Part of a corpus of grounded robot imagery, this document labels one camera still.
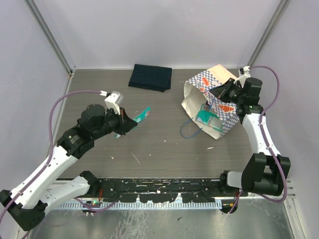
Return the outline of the green snack packet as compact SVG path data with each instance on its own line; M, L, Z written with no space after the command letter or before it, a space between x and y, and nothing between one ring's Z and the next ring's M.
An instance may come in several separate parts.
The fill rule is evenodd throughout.
M143 122L146 118L147 118L147 116L149 115L149 113L150 113L150 111L151 111L151 108L150 107L147 107L147 108L145 108L139 115L137 115L137 116L135 116L134 118L131 118L131 117L129 117L129 118L131 118L131 119L133 119L134 121L136 121L137 123L138 123L138 125L141 123L141 122ZM113 131L112 131L112 133L114 133L115 134L115 138L119 138L119 137L121 137L121 136L123 136L123 135L120 135L119 134L119 129L120 129L120 125L116 128L116 129L114 129Z
M195 120L219 132L223 131L222 120L214 113L211 105L202 104Z

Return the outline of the checkered paper bag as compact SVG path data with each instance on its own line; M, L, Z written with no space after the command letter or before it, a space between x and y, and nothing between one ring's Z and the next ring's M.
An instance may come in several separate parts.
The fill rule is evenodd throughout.
M211 89L226 83L229 78L236 79L231 72L219 64L188 79L183 87L184 99L181 103L182 107L200 130L214 139L222 137L239 121L234 103L224 103L210 93ZM222 120L222 132L195 120L202 104L211 105L214 113Z

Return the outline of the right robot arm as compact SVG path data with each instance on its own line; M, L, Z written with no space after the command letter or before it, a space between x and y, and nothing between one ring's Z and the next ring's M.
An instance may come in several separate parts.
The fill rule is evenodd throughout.
M243 172L224 171L220 175L219 192L230 196L237 189L262 196L287 195L286 179L291 167L274 146L270 137L264 108L259 105L263 82L247 78L244 84L230 78L210 93L224 103L234 103L236 114L244 127L252 149L252 156Z

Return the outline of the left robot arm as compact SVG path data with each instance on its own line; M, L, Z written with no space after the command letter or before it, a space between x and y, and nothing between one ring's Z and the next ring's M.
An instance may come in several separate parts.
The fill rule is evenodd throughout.
M56 206L82 195L95 197L100 191L99 180L90 171L83 171L71 182L51 192L48 187L68 167L78 161L95 145L95 140L116 133L125 135L137 126L124 108L119 114L102 105L89 105L77 124L57 141L49 158L19 186L2 190L0 202L20 228L27 232L35 228Z

